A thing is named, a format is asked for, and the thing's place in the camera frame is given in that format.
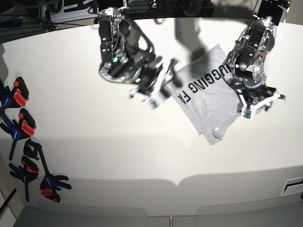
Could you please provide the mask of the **grey T-shirt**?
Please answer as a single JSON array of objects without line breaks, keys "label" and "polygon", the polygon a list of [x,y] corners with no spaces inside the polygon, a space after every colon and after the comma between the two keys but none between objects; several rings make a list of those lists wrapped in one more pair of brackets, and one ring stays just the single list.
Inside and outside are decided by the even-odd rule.
[{"label": "grey T-shirt", "polygon": [[227,129],[241,114],[241,102],[227,84],[232,71],[227,56],[216,45],[203,56],[177,71],[182,87],[167,85],[171,96],[189,118],[198,134],[209,144],[221,141]]}]

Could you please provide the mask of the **blue orange bar clamp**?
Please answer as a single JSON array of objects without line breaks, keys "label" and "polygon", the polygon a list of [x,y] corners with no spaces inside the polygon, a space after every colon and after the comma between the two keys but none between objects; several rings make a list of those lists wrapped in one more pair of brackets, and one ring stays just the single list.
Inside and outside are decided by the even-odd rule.
[{"label": "blue orange bar clamp", "polygon": [[36,122],[31,116],[31,114],[25,108],[21,108],[19,111],[19,121],[10,120],[4,113],[1,119],[4,123],[0,124],[1,129],[3,129],[7,134],[9,134],[12,139],[12,147],[9,154],[9,160],[12,161],[17,142],[19,140],[24,140],[32,137],[35,133]]},{"label": "blue orange bar clamp", "polygon": [[37,179],[39,174],[38,166],[27,156],[22,156],[21,166],[16,167],[14,164],[9,163],[11,171],[9,174],[22,181],[25,186],[26,202],[29,202],[29,183]]},{"label": "blue orange bar clamp", "polygon": [[0,107],[2,109],[21,108],[29,100],[29,91],[22,77],[17,77],[10,90],[9,86],[4,86],[0,82]]}]

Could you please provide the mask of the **upper blue orange bar clamp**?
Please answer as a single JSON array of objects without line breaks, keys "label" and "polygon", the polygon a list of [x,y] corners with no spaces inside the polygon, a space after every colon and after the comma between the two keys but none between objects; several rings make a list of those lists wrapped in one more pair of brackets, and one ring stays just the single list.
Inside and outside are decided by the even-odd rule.
[{"label": "upper blue orange bar clamp", "polygon": [[10,90],[9,86],[4,86],[0,82],[0,107],[2,109],[21,108],[29,100],[29,91],[22,77],[17,77]]}]

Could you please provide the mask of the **large black bar clamp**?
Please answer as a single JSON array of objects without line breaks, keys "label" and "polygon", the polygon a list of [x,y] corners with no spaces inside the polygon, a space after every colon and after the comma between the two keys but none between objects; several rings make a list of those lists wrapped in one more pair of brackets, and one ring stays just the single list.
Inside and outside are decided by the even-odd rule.
[{"label": "large black bar clamp", "polygon": [[67,183],[69,178],[65,175],[53,175],[47,166],[47,162],[43,153],[42,145],[28,139],[25,142],[23,153],[28,158],[40,160],[43,166],[45,175],[40,183],[39,191],[45,198],[53,202],[61,202],[61,197],[58,194],[62,188],[71,190],[72,186]]}]

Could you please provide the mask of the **black strip at table edge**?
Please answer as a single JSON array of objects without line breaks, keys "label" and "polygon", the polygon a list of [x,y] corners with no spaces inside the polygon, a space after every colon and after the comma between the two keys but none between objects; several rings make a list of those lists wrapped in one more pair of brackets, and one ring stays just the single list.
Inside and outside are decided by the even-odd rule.
[{"label": "black strip at table edge", "polygon": [[13,198],[13,196],[16,194],[17,189],[14,188],[14,190],[10,193],[10,195],[7,197],[7,199],[4,201],[4,203],[2,204],[1,208],[0,208],[0,214],[4,211],[4,209],[8,206],[8,203],[11,201],[11,199]]}]

